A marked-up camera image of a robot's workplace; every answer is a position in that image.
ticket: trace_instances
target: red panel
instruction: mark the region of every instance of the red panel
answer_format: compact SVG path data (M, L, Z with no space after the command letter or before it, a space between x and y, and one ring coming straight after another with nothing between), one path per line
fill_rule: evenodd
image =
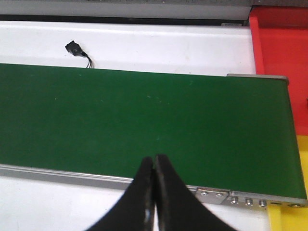
M308 9L258 7L249 16L257 74L284 75L298 135L308 135Z

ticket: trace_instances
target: cable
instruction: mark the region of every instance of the cable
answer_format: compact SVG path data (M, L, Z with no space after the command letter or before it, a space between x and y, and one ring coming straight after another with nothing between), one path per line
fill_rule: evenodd
M93 68L93 61L92 59L82 50L82 48L79 46L79 44L75 43L74 41L71 41L65 46L67 52L71 53L73 56L80 56L85 57L88 59L88 65L86 68Z

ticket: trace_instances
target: yellow surface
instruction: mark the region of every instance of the yellow surface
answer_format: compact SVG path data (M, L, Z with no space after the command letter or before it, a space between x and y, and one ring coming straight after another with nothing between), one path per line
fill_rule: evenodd
M297 141L307 191L308 136L297 136ZM308 231L308 208L301 209L269 205L268 215L272 231Z

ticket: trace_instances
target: yellow panel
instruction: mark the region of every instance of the yellow panel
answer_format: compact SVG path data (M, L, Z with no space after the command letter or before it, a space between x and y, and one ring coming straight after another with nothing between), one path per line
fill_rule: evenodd
M297 136L306 191L308 189L308 136ZM269 205L272 231L308 231L308 208L296 209Z

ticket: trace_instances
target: green belt surface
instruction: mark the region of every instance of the green belt surface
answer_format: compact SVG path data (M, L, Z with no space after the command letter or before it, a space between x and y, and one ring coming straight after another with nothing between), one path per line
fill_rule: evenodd
M0 64L0 163L306 198L287 83Z

